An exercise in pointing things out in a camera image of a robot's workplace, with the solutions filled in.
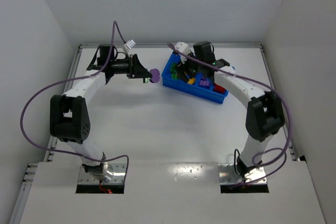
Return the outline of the green duplo brick number three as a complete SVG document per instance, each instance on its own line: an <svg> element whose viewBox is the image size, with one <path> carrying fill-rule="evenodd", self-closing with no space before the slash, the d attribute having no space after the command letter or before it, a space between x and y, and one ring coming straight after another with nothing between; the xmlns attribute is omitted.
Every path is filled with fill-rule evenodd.
<svg viewBox="0 0 336 224"><path fill-rule="evenodd" d="M178 79L177 74L175 74L175 73L172 74L172 75L171 75L171 78L172 78L173 80L177 80L177 79Z"/></svg>

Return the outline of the yellow rounded duplo brick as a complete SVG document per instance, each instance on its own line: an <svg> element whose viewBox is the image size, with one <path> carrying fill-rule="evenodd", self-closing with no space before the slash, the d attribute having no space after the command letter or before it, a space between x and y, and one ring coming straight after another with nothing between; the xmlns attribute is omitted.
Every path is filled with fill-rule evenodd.
<svg viewBox="0 0 336 224"><path fill-rule="evenodd" d="M188 80L187 84L193 85L196 82L195 78L191 78Z"/></svg>

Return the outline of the green sloped duplo brick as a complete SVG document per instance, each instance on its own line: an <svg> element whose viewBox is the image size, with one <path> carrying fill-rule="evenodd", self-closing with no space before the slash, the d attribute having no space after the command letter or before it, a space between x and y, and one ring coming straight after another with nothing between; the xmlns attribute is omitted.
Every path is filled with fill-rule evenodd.
<svg viewBox="0 0 336 224"><path fill-rule="evenodd" d="M173 63L170 68L170 73L174 75L178 75L178 70L179 70L179 64Z"/></svg>

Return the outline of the purple rounded brick cluster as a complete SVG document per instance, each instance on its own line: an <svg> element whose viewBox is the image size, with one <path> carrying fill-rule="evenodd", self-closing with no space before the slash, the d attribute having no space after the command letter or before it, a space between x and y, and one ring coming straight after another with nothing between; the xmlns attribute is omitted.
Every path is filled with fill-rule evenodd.
<svg viewBox="0 0 336 224"><path fill-rule="evenodd" d="M154 68L150 70L150 74L152 75L152 77L150 78L150 82L158 83L161 78L160 71L157 68Z"/></svg>

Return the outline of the red rectangular duplo brick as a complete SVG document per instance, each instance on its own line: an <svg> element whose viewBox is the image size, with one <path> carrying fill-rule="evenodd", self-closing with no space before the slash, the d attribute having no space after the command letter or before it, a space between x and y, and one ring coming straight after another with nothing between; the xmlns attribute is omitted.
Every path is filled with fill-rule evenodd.
<svg viewBox="0 0 336 224"><path fill-rule="evenodd" d="M226 92L226 89L223 88L222 86L219 86L217 84L214 84L213 91L219 94L224 94Z"/></svg>

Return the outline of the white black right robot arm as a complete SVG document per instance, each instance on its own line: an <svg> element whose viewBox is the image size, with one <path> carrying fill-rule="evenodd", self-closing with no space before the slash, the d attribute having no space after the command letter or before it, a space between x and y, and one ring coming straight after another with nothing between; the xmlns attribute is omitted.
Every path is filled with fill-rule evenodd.
<svg viewBox="0 0 336 224"><path fill-rule="evenodd" d="M184 66L217 81L247 110L245 127L248 138L244 149L236 158L234 170L244 181L248 181L247 175L262 164L268 143L285 123L281 100L274 91L265 91L238 78L229 62L215 58L210 42L198 42L193 48L191 50L184 42L175 45Z"/></svg>

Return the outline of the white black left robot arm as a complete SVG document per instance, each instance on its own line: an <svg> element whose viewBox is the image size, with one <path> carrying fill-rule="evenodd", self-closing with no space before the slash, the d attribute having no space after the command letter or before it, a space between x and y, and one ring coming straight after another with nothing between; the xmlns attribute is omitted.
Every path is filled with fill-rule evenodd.
<svg viewBox="0 0 336 224"><path fill-rule="evenodd" d="M129 54L124 48L118 58L116 47L98 46L92 61L86 69L86 78L77 82L62 95L54 95L50 100L50 133L67 143L81 158L82 167L91 177L108 183L113 178L113 170L97 145L89 140L90 119L87 105L100 88L116 74L124 74L129 79L157 83L160 72L147 70L136 54Z"/></svg>

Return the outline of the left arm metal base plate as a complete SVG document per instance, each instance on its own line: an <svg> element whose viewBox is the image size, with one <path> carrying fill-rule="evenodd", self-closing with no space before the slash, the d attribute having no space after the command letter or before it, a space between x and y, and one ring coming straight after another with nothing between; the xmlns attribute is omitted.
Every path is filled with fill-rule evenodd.
<svg viewBox="0 0 336 224"><path fill-rule="evenodd" d="M122 185L125 179L126 164L108 163L103 166L82 165L78 185Z"/></svg>

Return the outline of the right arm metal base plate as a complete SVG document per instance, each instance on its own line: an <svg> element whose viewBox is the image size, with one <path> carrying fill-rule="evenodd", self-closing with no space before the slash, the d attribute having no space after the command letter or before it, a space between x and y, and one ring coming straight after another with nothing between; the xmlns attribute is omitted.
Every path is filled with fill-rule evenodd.
<svg viewBox="0 0 336 224"><path fill-rule="evenodd" d="M221 186L234 185L267 185L266 173L263 168L254 168L245 175L234 170L233 163L218 164L219 183Z"/></svg>

